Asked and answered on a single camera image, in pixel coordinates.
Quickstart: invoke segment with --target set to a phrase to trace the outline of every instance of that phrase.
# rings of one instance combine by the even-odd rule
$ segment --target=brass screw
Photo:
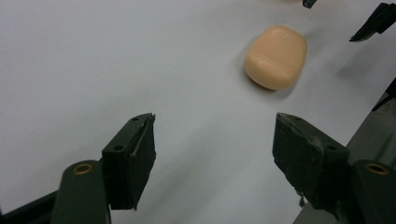
[[[83,164],[76,166],[73,169],[73,173],[75,175],[85,175],[85,174],[89,173],[92,170],[92,168],[93,168],[92,164],[83,163]]]
[[[375,163],[367,163],[365,165],[366,169],[370,172],[373,172],[377,175],[387,175],[389,174],[389,170],[387,167]]]

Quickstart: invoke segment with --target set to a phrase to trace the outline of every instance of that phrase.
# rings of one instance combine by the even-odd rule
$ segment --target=soap bar
[[[247,75],[270,90],[291,86],[303,69],[305,38],[285,26],[272,26],[252,44],[245,59]]]

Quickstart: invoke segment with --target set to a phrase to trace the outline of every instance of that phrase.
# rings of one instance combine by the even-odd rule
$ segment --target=orange soap bar
[[[291,86],[303,69],[306,40],[285,26],[272,26],[253,43],[245,59],[247,75],[270,90]]]

